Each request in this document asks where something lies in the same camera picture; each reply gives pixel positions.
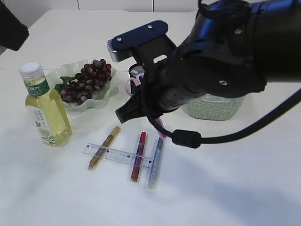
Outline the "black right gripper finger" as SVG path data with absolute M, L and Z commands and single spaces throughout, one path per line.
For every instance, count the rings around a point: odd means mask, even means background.
M 136 91 L 129 100 L 115 111 L 120 123 L 128 120 L 145 117 L 141 101 L 141 91 Z

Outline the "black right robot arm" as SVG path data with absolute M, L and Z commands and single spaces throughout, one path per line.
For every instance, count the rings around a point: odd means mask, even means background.
M 153 21 L 113 38 L 114 60 L 145 68 L 143 82 L 116 111 L 121 122 L 172 112 L 210 94 L 237 98 L 268 82 L 301 80 L 301 3 L 220 0 L 199 4 L 193 28 L 176 46 L 168 25 Z

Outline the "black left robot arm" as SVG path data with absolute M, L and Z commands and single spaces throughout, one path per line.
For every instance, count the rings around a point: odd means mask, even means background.
M 0 45 L 18 51 L 29 37 L 28 28 L 0 2 Z

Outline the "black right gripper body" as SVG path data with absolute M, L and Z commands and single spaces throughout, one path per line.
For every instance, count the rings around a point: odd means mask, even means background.
M 249 48 L 233 35 L 189 36 L 180 46 L 163 35 L 133 50 L 147 73 L 138 89 L 145 114 L 172 112 L 205 94 L 242 97 L 266 85 L 253 70 Z

